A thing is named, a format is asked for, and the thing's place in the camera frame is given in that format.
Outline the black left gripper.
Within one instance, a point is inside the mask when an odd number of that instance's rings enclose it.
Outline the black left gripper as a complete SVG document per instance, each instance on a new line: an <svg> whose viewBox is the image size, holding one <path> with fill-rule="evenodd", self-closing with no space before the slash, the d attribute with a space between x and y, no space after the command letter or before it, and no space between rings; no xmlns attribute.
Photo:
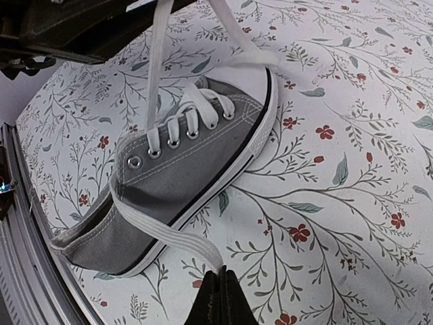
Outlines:
<svg viewBox="0 0 433 325"><path fill-rule="evenodd" d="M2 1L1 72L30 77L58 59L102 64L153 23L156 1Z"/></svg>

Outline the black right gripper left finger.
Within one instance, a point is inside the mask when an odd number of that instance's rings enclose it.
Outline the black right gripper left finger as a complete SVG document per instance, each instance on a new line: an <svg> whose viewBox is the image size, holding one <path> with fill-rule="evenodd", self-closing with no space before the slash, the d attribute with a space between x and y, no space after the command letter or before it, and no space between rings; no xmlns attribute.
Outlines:
<svg viewBox="0 0 433 325"><path fill-rule="evenodd" d="M212 271L207 272L184 325L220 324L219 289L219 277Z"/></svg>

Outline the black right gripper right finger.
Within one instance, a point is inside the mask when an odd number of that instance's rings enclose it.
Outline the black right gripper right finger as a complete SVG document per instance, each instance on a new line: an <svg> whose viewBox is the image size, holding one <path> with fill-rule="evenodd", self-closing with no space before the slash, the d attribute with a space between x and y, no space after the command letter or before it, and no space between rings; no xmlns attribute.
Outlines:
<svg viewBox="0 0 433 325"><path fill-rule="evenodd" d="M258 325L234 271L219 272L220 324Z"/></svg>

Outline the grey canvas sneaker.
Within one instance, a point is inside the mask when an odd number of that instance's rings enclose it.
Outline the grey canvas sneaker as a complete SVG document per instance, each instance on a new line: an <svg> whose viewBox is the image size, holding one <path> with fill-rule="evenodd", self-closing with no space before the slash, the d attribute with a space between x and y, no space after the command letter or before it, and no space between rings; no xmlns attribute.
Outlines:
<svg viewBox="0 0 433 325"><path fill-rule="evenodd" d="M277 79L265 67L222 67L189 84L152 135L124 136L112 175L83 219L51 240L67 262L133 277L165 248L214 268L218 248L186 223L260 154L277 113Z"/></svg>

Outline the white shoelace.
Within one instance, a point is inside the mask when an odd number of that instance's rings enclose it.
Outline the white shoelace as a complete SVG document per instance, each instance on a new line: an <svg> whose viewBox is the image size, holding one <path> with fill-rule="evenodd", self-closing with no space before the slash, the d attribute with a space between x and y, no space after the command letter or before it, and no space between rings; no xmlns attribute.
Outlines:
<svg viewBox="0 0 433 325"><path fill-rule="evenodd" d="M210 6L241 52L213 69L203 85L187 84L162 123L156 121L158 86L173 2L159 1L154 12L147 127L119 143L109 182L116 211L137 231L137 271L168 246L197 255L213 270L222 268L221 253L211 241L181 229L260 154L275 122L273 69L279 57L249 39L225 1Z"/></svg>

